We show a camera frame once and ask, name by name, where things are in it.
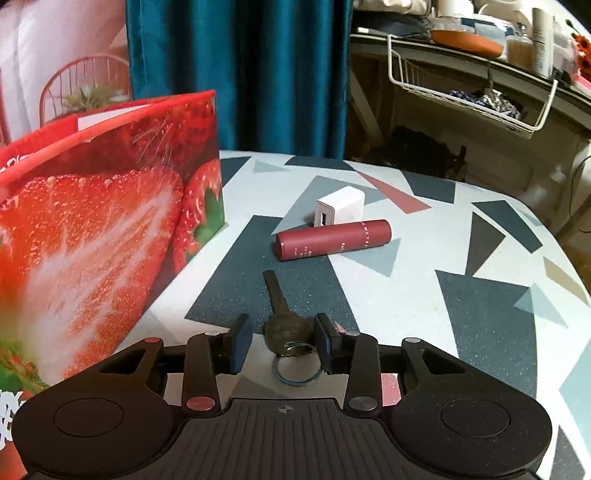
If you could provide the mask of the red strawberry cardboard box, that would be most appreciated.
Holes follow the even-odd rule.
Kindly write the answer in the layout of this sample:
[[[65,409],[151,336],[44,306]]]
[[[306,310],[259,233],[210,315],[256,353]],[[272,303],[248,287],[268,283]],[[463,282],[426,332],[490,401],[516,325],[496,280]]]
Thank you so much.
[[[110,356],[224,225],[214,91],[54,120],[1,150],[1,475],[12,421]]]

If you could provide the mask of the geometric patterned tablecloth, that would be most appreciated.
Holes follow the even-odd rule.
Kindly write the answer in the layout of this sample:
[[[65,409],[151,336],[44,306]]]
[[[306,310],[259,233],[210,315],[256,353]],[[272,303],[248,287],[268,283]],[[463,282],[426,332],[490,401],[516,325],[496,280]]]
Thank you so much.
[[[552,233],[520,201],[477,186],[322,158],[221,153],[225,223],[127,337],[180,344],[240,314],[270,315],[263,272],[290,308],[386,345],[425,340],[536,398],[552,420],[538,474],[590,475],[590,296]],[[276,235],[311,224],[315,202],[365,193],[391,241],[281,262]]]

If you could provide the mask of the maroon lipstick tube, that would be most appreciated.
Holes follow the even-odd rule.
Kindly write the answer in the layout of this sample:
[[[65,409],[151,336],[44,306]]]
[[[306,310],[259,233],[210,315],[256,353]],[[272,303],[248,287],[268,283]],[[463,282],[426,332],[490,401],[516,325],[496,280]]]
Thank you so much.
[[[391,238],[387,220],[360,221],[277,233],[274,250],[280,261],[291,261],[381,247]]]

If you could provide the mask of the white charger cube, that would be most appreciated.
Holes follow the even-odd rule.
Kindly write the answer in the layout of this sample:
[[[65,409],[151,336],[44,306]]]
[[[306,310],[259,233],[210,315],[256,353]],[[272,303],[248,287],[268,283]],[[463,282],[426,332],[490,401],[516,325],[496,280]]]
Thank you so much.
[[[325,195],[315,202],[314,226],[331,226],[363,219],[366,194],[362,190],[346,186]]]

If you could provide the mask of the blue curtain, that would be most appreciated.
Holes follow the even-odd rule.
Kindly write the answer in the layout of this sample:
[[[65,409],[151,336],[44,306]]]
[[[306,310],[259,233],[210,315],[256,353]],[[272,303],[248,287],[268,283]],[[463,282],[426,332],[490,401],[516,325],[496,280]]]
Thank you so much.
[[[349,1],[128,1],[135,98],[214,90],[223,150],[341,159]]]

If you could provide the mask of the cluttered white vanity desk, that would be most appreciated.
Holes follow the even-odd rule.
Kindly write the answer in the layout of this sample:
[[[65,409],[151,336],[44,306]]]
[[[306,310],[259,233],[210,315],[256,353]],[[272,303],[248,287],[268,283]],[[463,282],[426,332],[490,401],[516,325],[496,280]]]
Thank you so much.
[[[562,87],[556,79],[541,79],[500,60],[380,33],[353,34],[351,51],[386,60],[388,76],[394,86],[489,122],[525,140],[541,132],[550,116],[557,115],[580,131],[583,146],[590,149],[590,97],[574,88]],[[517,100],[527,113],[534,114],[533,122],[516,120],[454,97],[437,85],[445,78],[463,83],[481,80],[486,86]]]

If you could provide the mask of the pink printed backdrop cloth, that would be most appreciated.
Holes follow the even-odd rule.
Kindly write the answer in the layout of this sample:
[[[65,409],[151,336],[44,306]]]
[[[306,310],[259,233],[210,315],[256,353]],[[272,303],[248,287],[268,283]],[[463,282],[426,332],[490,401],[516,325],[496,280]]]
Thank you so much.
[[[3,1],[1,122],[10,140],[39,127],[39,100],[50,78],[92,54],[126,56],[123,1]]]

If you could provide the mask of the orange shallow dish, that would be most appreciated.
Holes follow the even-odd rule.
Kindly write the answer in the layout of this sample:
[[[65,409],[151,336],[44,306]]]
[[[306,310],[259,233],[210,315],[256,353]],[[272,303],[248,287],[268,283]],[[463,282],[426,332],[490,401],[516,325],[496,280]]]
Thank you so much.
[[[456,30],[432,30],[430,36],[439,45],[486,58],[499,58],[504,51],[501,44],[476,33]]]

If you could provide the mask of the cotton swab box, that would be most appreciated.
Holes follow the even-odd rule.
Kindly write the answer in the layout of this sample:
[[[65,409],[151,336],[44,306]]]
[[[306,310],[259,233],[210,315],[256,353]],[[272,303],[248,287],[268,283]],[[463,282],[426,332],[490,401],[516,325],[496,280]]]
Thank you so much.
[[[526,37],[509,36],[506,38],[506,59],[513,66],[533,70],[533,42]]]

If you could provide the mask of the white cosmetic bottle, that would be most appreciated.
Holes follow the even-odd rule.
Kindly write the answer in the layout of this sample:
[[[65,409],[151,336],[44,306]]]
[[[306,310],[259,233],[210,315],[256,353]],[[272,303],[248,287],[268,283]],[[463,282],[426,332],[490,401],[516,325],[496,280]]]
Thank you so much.
[[[554,19],[541,8],[532,9],[533,69],[544,78],[553,71]]]

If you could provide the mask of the orange artificial flowers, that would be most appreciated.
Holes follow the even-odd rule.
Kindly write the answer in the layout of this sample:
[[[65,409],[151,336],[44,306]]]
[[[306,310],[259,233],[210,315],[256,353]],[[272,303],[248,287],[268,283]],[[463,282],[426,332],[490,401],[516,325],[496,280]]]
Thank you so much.
[[[591,45],[590,40],[585,36],[572,33],[576,49],[577,49],[577,70],[576,73],[571,76],[572,80],[576,83],[583,85],[585,88],[590,89],[591,82]]]

